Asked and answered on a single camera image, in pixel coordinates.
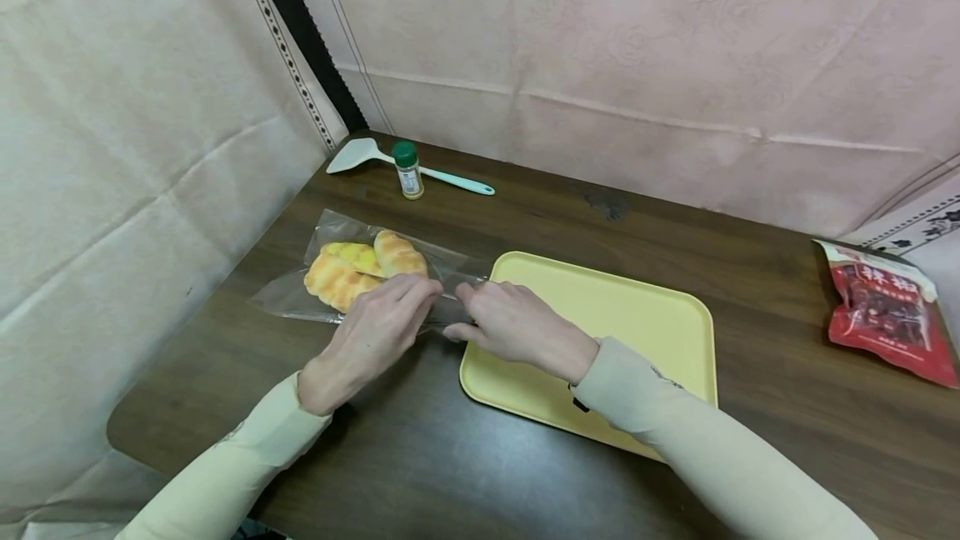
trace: white spatula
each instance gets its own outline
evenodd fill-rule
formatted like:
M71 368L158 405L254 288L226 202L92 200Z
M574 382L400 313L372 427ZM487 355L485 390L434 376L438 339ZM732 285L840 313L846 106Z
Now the white spatula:
M327 166L327 173L346 172L347 169L353 169L360 165L360 163L365 163L371 159L379 159L380 161L386 161L393 165L393 157L381 153L377 146L377 141L373 140L372 137L355 137L352 141L347 142L347 146L340 149L337 156L334 157L330 165ZM419 169L421 169L423 175L429 175L430 178L436 178L437 180L447 182L447 184L452 184L453 186L463 188L463 190L468 190L472 193L486 194L487 197L492 197L493 194L496 193L492 187L486 184L474 182L459 175L438 172L438 170L428 167L421 167Z

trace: teal spatula handle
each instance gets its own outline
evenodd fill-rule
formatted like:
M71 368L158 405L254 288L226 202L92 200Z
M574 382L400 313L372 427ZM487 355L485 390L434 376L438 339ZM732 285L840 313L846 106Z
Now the teal spatula handle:
M492 187L487 186L486 184L468 180L465 177L460 177L459 175L438 172L438 170L431 169L429 167L421 167L419 169L421 169L421 174L423 175L429 175L430 178L447 182L447 184L463 188L463 190L468 190L472 193L484 194L487 195L487 197L492 197L493 194L497 193L497 191L494 191Z

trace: pastry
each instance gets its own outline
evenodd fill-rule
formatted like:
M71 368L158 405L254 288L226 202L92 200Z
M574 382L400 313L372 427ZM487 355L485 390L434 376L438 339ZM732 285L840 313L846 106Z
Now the pastry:
M373 251L377 254L380 267L392 278L399 273L417 273L428 275L426 258L410 242L397 235L397 232L383 230L373 241Z
M343 261L352 264L360 273L375 275L378 278L386 277L371 245L358 242L330 242L323 244L320 253L340 257Z
M349 311L360 294L371 292L380 283L380 280L360 273L342 258L323 251L303 276L306 292L340 313Z

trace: bottle label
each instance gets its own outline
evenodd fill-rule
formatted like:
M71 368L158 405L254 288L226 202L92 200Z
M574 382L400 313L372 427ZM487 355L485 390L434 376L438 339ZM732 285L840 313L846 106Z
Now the bottle label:
M417 179L416 169L411 172L398 172L400 174L400 188L403 188L405 194L416 194L419 192L419 180Z

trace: hand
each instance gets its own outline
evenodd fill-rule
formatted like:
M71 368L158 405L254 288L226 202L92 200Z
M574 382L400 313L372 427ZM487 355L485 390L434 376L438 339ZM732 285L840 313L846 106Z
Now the hand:
M550 375L579 384L600 350L580 327L557 315L528 287L485 282L457 287L457 298L477 326L455 323L449 338L470 340L504 361L530 363Z
M396 363L442 291L440 282L402 274L358 296L327 348L299 374L303 408L315 415L333 413Z

